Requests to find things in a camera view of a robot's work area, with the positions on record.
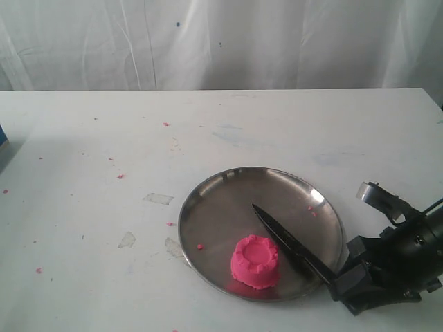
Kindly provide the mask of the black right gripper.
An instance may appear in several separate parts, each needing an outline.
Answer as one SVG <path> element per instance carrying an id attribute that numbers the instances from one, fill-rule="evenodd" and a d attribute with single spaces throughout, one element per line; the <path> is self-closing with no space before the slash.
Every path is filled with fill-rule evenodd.
<path id="1" fill-rule="evenodd" d="M 424 216 L 379 237 L 347 243 L 345 265 L 329 290 L 333 300 L 420 301 L 442 288 L 442 217 Z"/>

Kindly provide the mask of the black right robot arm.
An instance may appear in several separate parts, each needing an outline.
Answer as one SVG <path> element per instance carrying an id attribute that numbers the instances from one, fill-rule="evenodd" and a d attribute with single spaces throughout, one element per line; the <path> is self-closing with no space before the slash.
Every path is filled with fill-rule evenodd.
<path id="1" fill-rule="evenodd" d="M 398 212 L 404 222 L 377 238 L 357 236 L 347 243 L 349 257 L 332 298 L 350 311 L 419 302 L 422 291 L 442 287 L 442 209 L 426 214 L 398 197 L 381 199 L 377 209 L 389 221 Z"/>

